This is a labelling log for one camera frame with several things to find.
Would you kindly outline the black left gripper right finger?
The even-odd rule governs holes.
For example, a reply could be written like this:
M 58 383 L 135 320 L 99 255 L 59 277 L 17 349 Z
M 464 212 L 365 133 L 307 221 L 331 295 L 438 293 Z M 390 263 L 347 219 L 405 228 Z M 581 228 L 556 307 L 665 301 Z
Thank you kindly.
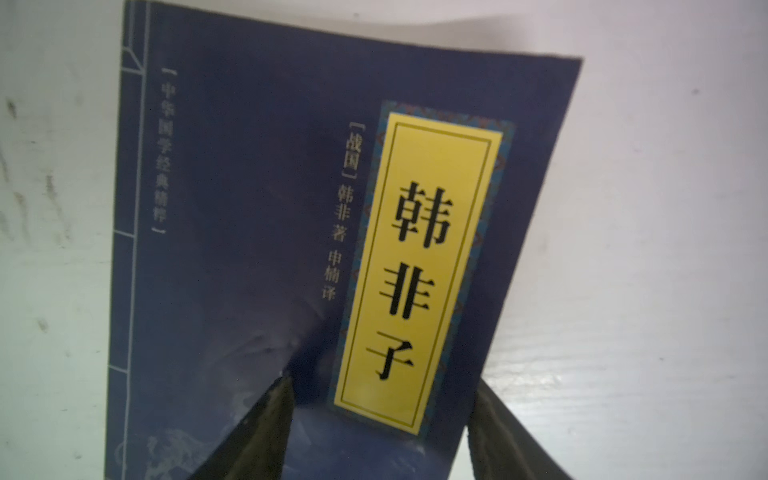
M 475 479 L 572 479 L 484 380 L 468 421 L 468 445 Z

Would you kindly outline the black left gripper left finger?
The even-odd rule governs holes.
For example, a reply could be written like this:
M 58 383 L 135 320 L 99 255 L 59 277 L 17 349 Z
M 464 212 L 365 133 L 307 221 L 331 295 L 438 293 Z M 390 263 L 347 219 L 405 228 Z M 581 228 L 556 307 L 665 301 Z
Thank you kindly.
M 279 479 L 294 408 L 292 378 L 282 376 L 191 477 L 198 480 Z

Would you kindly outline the blue book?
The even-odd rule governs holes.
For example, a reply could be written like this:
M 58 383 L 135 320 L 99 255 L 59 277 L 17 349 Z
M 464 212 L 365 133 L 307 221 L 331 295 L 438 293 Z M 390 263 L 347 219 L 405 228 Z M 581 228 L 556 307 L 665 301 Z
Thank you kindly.
M 104 477 L 447 478 L 581 69 L 126 2 Z

